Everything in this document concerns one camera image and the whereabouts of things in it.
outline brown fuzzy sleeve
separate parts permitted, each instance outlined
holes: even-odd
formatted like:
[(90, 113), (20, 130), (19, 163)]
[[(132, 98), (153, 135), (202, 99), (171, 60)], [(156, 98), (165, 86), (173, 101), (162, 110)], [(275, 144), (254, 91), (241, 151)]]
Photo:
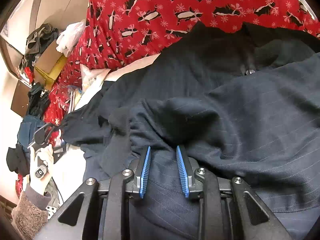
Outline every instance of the brown fuzzy sleeve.
[(48, 212), (33, 205), (24, 191), (12, 210), (12, 225), (24, 240), (32, 240), (41, 227), (48, 221)]

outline human hand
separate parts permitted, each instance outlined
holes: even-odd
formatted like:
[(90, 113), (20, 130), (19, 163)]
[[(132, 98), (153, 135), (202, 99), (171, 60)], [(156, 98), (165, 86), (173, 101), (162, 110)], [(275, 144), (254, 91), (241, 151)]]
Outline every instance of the human hand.
[[(46, 148), (41, 148), (37, 155), (35, 154), (34, 148), (30, 147), (30, 186), (41, 195), (44, 194), (45, 188), (53, 175), (54, 165), (52, 154), (53, 149), (51, 144)], [(48, 172), (42, 179), (38, 179), (35, 176), (35, 171), (38, 168), (38, 156), (42, 161), (46, 161), (48, 164)]]

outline sleeve cuff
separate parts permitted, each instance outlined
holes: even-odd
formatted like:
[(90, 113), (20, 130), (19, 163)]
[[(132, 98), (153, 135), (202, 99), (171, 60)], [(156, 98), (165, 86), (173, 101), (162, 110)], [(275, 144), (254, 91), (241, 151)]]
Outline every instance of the sleeve cuff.
[(38, 192), (36, 192), (32, 187), (30, 187), (29, 183), (27, 184), (25, 194), (28, 200), (41, 210), (46, 210), (45, 208), (51, 200), (51, 195), (49, 192), (45, 192), (44, 195), (41, 195)]

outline brown panel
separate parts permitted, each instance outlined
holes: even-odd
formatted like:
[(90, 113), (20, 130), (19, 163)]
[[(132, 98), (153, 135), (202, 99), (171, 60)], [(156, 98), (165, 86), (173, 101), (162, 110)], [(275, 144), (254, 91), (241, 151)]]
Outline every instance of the brown panel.
[(14, 91), (11, 110), (20, 115), (22, 118), (26, 115), (29, 104), (28, 92), (30, 88), (22, 83), (20, 80), (17, 83)]

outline cardboard box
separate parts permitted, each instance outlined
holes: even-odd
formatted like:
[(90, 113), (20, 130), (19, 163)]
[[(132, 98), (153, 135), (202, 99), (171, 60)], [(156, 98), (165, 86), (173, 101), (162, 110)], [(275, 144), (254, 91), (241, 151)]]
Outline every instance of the cardboard box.
[(61, 70), (67, 63), (67, 58), (56, 50), (56, 40), (44, 51), (35, 64), (35, 82), (40, 82), (47, 90), (51, 90)]

